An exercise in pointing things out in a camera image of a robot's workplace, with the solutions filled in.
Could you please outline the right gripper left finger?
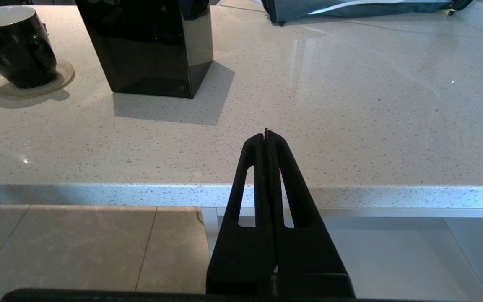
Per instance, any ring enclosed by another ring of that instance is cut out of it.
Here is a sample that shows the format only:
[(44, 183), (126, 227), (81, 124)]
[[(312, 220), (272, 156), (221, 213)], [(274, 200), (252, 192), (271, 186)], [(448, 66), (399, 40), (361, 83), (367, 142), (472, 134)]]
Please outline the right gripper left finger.
[[(207, 294), (270, 295), (275, 249), (266, 193), (263, 135), (245, 141), (206, 275)], [(245, 180), (253, 167), (255, 227), (239, 225)]]

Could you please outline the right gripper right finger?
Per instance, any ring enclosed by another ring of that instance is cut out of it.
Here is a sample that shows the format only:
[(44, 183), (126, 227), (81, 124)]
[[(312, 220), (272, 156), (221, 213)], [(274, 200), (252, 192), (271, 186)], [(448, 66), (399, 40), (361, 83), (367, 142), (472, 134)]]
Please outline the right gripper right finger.
[(277, 296), (355, 299), (345, 266), (282, 136), (266, 130)]

